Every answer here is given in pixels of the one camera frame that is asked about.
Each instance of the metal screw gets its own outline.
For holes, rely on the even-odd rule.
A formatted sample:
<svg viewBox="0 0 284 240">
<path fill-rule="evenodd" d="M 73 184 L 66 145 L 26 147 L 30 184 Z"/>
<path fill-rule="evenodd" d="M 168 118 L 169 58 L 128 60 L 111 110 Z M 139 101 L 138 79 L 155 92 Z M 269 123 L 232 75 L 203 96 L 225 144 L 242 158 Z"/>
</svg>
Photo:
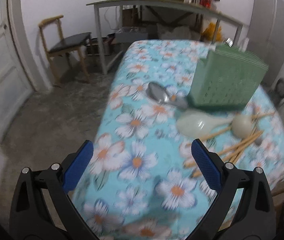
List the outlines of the metal screw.
<svg viewBox="0 0 284 240">
<path fill-rule="evenodd" d="M 56 171 L 59 167 L 60 167 L 60 165 L 58 163 L 54 163 L 54 164 L 52 164 L 51 169 Z"/>
<path fill-rule="evenodd" d="M 28 172 L 29 172 L 29 168 L 28 168 L 28 167 L 23 168 L 23 170 L 22 170 L 22 173 L 23 173 L 23 174 L 26 174 L 26 173 L 28 173 Z"/>
<path fill-rule="evenodd" d="M 255 170 L 257 171 L 257 173 L 260 173 L 260 174 L 263 173 L 263 169 L 260 167 L 257 167 Z"/>
<path fill-rule="evenodd" d="M 229 170 L 232 170 L 234 168 L 234 165 L 232 163 L 226 163 L 225 167 Z"/>
</svg>

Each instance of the desk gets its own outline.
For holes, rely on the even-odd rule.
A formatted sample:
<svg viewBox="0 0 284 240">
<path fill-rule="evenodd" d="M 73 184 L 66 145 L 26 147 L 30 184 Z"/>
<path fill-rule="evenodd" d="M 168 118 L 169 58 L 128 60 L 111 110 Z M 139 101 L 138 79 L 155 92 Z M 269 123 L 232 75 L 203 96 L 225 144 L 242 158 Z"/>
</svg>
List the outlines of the desk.
<svg viewBox="0 0 284 240">
<path fill-rule="evenodd" d="M 146 97 L 150 81 L 164 85 L 171 98 L 187 95 L 197 59 L 206 57 L 209 46 L 195 41 L 147 40 L 134 42 L 125 53 L 92 160 L 73 195 L 74 206 L 101 239 L 185 239 L 212 204 L 216 192 L 204 177 L 190 178 L 197 169 L 187 165 L 194 161 L 193 139 L 176 129 L 178 110 Z M 254 107 L 259 113 L 275 111 L 261 87 L 243 113 L 252 114 Z M 235 113 L 215 114 L 230 117 Z M 261 146 L 250 145 L 235 165 L 250 171 L 262 167 L 273 189 L 284 180 L 284 128 L 277 113 L 261 118 L 258 127 L 264 131 Z M 227 131 L 205 145 L 219 152 L 237 142 Z M 238 190 L 226 221 L 234 216 L 240 197 Z M 153 231 L 139 238 L 139 228 L 148 226 Z"/>
<path fill-rule="evenodd" d="M 208 8 L 205 8 L 201 5 L 191 4 L 191 3 L 183 3 L 180 1 L 175 0 L 106 0 L 106 1 L 100 1 L 100 2 L 94 2 L 94 3 L 88 3 L 87 6 L 93 5 L 94 6 L 94 15 L 95 15 L 95 27 L 97 32 L 97 39 L 98 39 L 98 45 L 99 45 L 99 54 L 100 54 L 100 61 L 102 65 L 102 71 L 103 74 L 106 74 L 109 70 L 109 68 L 112 66 L 114 61 L 120 57 L 123 53 L 123 51 L 120 51 L 114 59 L 109 62 L 108 65 L 106 65 L 105 57 L 104 57 L 104 47 L 103 47 L 103 39 L 101 34 L 101 20 L 100 20 L 100 8 L 104 7 L 112 7 L 112 6 L 119 6 L 120 7 L 120 21 L 119 21 L 119 28 L 122 27 L 122 11 L 124 5 L 143 5 L 143 6 L 156 6 L 156 7 L 166 7 L 166 8 L 173 8 L 178 9 L 186 12 L 191 13 L 199 13 L 204 14 L 209 17 L 213 17 L 217 19 L 213 40 L 212 43 L 215 42 L 218 28 L 220 25 L 220 21 L 227 22 L 231 25 L 236 26 L 236 33 L 234 36 L 234 44 L 237 44 L 242 27 L 244 26 L 244 23 L 229 17 L 227 15 L 222 14 L 221 12 L 211 10 Z"/>
</svg>

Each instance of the light blue tablecloth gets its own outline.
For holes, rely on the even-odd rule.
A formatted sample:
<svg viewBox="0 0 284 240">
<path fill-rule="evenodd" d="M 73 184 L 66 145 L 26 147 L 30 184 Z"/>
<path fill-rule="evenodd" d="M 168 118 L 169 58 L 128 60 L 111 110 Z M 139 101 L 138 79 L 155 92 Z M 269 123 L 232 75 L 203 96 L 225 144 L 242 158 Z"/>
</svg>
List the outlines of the light blue tablecloth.
<svg viewBox="0 0 284 240">
<path fill-rule="evenodd" d="M 172 98 L 188 94 L 198 57 L 209 46 L 194 41 L 138 41 L 117 71 L 93 158 L 78 183 L 73 203 L 102 239 L 184 239 L 208 210 L 216 193 L 202 176 L 191 179 L 191 142 L 176 130 L 170 106 L 146 97 L 150 81 L 165 85 Z M 259 87 L 243 111 L 274 111 Z M 231 116 L 234 113 L 215 113 Z M 260 147 L 248 147 L 236 166 L 264 169 L 271 189 L 284 179 L 284 128 L 278 114 L 258 122 Z M 212 152 L 237 143 L 231 132 L 206 142 Z M 241 192 L 226 217 L 235 213 Z"/>
</svg>

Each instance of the chair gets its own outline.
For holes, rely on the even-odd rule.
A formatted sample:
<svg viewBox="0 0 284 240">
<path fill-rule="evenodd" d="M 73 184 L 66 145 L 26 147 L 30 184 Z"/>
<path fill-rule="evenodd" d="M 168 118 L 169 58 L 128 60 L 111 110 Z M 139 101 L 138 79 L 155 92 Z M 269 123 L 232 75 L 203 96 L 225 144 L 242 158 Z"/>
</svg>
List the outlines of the chair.
<svg viewBox="0 0 284 240">
<path fill-rule="evenodd" d="M 63 17 L 64 17 L 63 15 L 58 15 L 58 16 L 55 16 L 55 17 L 47 18 L 47 19 L 42 20 L 38 24 L 38 27 L 40 29 L 40 35 L 41 35 L 42 42 L 43 42 L 43 47 L 44 47 L 44 50 L 45 50 L 45 53 L 46 53 L 46 57 L 47 57 L 47 60 L 50 63 L 50 68 L 51 68 L 51 71 L 52 71 L 53 76 L 55 78 L 55 84 L 57 86 L 61 86 L 61 81 L 60 81 L 60 78 L 59 78 L 59 75 L 58 75 L 58 72 L 57 72 L 57 68 L 56 68 L 55 64 L 53 63 L 53 60 L 51 59 L 51 57 L 66 54 L 68 65 L 71 69 L 71 64 L 70 64 L 70 61 L 69 61 L 69 52 L 71 52 L 71 51 L 77 51 L 78 52 L 82 71 L 86 76 L 87 82 L 89 83 L 89 73 L 87 72 L 87 69 L 85 67 L 84 57 L 83 57 L 83 54 L 82 54 L 82 51 L 81 51 L 81 46 L 85 46 L 86 43 L 87 43 L 87 40 L 89 39 L 90 47 L 91 47 L 91 49 L 93 49 L 91 33 L 90 32 L 79 33 L 79 34 L 64 38 L 63 32 L 62 32 L 61 20 L 60 20 Z M 57 29 L 58 29 L 59 37 L 60 37 L 61 40 L 49 50 L 47 48 L 47 45 L 46 45 L 43 29 L 47 25 L 54 23 L 54 22 L 57 22 Z"/>
</svg>

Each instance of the metal spoon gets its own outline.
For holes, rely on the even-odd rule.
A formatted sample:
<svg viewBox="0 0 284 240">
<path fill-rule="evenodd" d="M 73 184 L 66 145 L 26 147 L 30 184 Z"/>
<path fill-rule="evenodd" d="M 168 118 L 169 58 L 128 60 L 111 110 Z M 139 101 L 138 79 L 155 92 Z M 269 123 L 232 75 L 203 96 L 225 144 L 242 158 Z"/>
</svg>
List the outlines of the metal spoon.
<svg viewBox="0 0 284 240">
<path fill-rule="evenodd" d="M 188 102 L 185 98 L 177 98 L 175 101 L 172 101 L 165 87 L 157 82 L 152 81 L 149 83 L 146 94 L 149 98 L 157 101 L 159 104 L 176 106 L 181 110 L 188 107 Z"/>
</svg>

